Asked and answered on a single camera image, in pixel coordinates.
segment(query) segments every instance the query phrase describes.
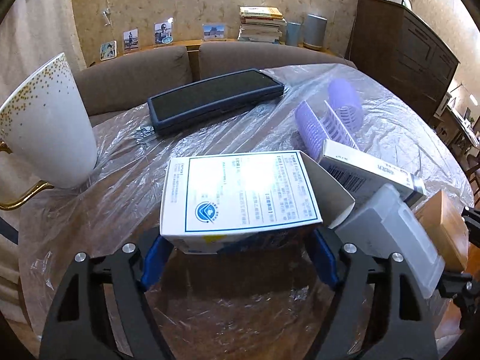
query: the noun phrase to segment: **silver screw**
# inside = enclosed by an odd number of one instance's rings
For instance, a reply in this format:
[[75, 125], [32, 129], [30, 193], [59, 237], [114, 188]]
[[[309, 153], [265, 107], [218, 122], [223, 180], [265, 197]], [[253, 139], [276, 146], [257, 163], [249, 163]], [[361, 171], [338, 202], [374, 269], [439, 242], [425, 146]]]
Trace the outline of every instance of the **silver screw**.
[[78, 263], [81, 263], [82, 261], [85, 261], [86, 258], [87, 258], [87, 255], [83, 252], [77, 253], [75, 255], [75, 261], [78, 262]]
[[347, 253], [353, 254], [357, 252], [357, 247], [354, 244], [345, 244], [343, 245], [343, 250]]
[[136, 246], [134, 244], [125, 244], [123, 245], [122, 250], [124, 253], [132, 253], [135, 251], [135, 247]]
[[403, 256], [400, 253], [394, 253], [392, 254], [392, 258], [394, 261], [397, 263], [401, 263], [403, 261]]

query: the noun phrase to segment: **gold mug handle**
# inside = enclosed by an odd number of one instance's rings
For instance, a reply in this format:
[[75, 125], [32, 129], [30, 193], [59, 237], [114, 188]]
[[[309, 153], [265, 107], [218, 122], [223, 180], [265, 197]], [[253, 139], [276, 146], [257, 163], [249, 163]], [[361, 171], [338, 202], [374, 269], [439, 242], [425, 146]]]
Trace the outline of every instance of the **gold mug handle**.
[[[6, 152], [8, 154], [11, 154], [10, 148], [7, 146], [7, 144], [3, 140], [0, 140], [0, 152]], [[42, 192], [43, 190], [51, 190], [52, 188], [54, 188], [53, 185], [51, 185], [50, 183], [47, 183], [47, 181], [40, 180], [27, 192], [21, 195], [21, 197], [17, 201], [9, 202], [9, 203], [0, 202], [0, 210], [4, 210], [4, 211], [15, 210], [23, 206], [25, 203], [27, 203], [28, 200], [33, 198], [37, 193]]]

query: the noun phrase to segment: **mug rim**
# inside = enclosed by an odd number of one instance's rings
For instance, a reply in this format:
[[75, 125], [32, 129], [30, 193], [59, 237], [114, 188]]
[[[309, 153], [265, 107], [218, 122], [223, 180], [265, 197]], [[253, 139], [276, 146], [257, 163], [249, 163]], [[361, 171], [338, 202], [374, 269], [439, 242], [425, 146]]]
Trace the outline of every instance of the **mug rim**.
[[35, 77], [39, 72], [41, 72], [43, 69], [45, 69], [49, 64], [51, 64], [53, 61], [55, 61], [56, 59], [64, 56], [65, 53], [64, 52], [61, 52], [60, 54], [58, 54], [57, 56], [53, 57], [50, 61], [48, 62], [45, 62], [45, 64], [43, 64], [41, 67], [39, 67], [36, 71], [34, 71], [32, 74], [30, 74], [30, 76], [28, 76], [28, 78], [26, 78], [25, 80], [23, 80], [23, 82], [11, 93], [10, 96], [8, 96], [8, 98], [5, 100], [5, 102], [0, 106], [0, 113], [2, 113], [2, 111], [4, 110], [4, 108], [7, 106], [7, 104], [10, 102], [10, 100], [12, 98], [15, 97], [15, 95], [20, 92], [21, 88], [23, 88], [30, 80], [32, 80], [33, 77]]

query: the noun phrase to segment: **blue sticker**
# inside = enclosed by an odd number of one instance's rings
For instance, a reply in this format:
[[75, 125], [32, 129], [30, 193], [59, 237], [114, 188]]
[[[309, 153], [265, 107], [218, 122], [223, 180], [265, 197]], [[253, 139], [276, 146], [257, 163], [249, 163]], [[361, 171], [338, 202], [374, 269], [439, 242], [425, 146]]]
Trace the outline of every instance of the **blue sticker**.
[[195, 216], [200, 222], [213, 223], [218, 216], [218, 207], [212, 202], [202, 202], [195, 209]]

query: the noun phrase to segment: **sofa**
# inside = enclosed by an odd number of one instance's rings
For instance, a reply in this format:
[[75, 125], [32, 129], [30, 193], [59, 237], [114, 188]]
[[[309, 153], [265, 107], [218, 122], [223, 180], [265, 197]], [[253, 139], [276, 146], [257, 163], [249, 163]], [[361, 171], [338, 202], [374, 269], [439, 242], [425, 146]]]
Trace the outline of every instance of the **sofa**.
[[[194, 78], [191, 55], [184, 46], [134, 52], [96, 64], [74, 75], [92, 126], [146, 102], [147, 98]], [[200, 79], [249, 68], [344, 64], [345, 59], [299, 47], [271, 43], [205, 42], [198, 49]]]

